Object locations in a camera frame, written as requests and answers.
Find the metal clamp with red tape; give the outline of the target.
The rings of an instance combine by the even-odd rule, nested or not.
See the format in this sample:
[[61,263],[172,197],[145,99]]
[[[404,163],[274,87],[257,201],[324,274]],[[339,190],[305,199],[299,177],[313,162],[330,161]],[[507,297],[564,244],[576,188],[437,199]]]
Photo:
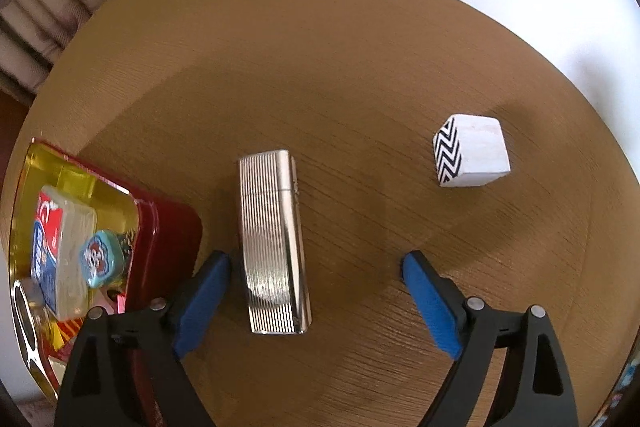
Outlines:
[[40,287],[30,277],[19,279],[10,288],[13,324],[26,369],[44,396],[58,401],[60,384],[46,349],[49,320]]

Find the silver ribbed metal case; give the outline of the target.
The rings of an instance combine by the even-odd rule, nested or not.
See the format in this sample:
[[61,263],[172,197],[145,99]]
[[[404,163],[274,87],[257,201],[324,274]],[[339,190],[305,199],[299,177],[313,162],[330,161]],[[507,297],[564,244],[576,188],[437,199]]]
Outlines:
[[267,150],[239,161],[240,233],[250,329],[300,335],[311,324],[295,159]]

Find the white chevron cube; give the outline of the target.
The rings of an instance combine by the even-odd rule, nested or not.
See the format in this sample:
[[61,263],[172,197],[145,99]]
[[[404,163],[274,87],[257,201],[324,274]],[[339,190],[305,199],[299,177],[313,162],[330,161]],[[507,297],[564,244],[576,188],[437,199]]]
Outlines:
[[511,172],[506,140],[496,118],[454,114],[434,134],[441,187],[479,187]]

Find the magenta block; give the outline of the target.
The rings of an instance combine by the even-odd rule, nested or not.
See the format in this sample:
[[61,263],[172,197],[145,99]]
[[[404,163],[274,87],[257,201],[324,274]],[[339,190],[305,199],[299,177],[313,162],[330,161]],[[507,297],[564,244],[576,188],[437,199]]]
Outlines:
[[110,288],[106,292],[107,298],[110,299],[114,311],[117,314],[122,314],[126,311],[126,295],[116,288]]

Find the yellow block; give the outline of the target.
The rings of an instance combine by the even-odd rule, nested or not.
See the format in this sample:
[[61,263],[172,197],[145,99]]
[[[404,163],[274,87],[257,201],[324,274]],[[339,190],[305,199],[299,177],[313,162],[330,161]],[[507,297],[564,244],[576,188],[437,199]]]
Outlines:
[[79,333],[84,319],[76,317],[66,321],[54,320],[50,323],[51,345],[55,351],[61,350]]

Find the red gold tin box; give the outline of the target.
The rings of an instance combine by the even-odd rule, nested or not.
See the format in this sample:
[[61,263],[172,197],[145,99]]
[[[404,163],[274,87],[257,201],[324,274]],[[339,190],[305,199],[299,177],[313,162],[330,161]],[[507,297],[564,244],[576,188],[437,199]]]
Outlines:
[[13,197],[10,303],[25,365],[50,402],[89,309],[124,313],[174,297],[201,238],[191,207],[29,144]]

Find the beige patterned curtain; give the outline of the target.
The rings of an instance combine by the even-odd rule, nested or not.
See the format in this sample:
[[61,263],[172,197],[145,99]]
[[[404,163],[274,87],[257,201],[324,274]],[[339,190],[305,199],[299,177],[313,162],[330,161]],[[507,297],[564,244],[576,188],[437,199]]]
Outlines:
[[1,0],[1,91],[32,104],[54,64],[106,0]]

